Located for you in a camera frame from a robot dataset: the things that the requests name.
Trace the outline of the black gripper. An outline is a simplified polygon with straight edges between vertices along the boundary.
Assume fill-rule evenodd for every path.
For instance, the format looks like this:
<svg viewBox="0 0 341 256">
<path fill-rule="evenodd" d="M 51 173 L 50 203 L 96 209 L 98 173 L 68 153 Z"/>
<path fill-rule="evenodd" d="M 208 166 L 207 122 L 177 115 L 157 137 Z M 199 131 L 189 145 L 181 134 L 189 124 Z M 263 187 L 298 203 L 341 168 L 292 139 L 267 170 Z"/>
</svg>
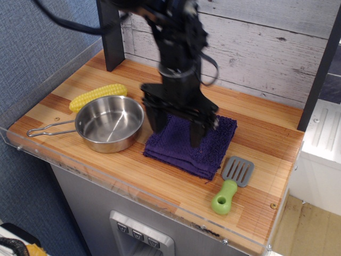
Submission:
<svg viewBox="0 0 341 256">
<path fill-rule="evenodd" d="M 190 144 L 200 146 L 208 129 L 218 127 L 218 106 L 204 96 L 196 73 L 180 76 L 162 74 L 162 83 L 142 84 L 143 104 L 154 133 L 160 133 L 172 114 L 191 121 Z"/>
</svg>

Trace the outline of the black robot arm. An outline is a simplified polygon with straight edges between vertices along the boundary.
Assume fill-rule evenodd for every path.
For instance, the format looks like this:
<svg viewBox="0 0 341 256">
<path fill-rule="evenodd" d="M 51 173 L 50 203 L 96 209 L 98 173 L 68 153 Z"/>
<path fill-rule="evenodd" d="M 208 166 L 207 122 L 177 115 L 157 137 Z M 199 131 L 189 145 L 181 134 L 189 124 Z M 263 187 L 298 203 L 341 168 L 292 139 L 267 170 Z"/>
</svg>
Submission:
<svg viewBox="0 0 341 256">
<path fill-rule="evenodd" d="M 152 130 L 160 133 L 169 114 L 187 119 L 191 146 L 198 147 L 206 133 L 218 125 L 218 106 L 200 89 L 204 84 L 202 59 L 214 66 L 217 63 L 202 51 L 208 45 L 208 34 L 200 22 L 197 1 L 110 1 L 110 4 L 143 17 L 159 50 L 162 83 L 141 86 Z"/>
</svg>

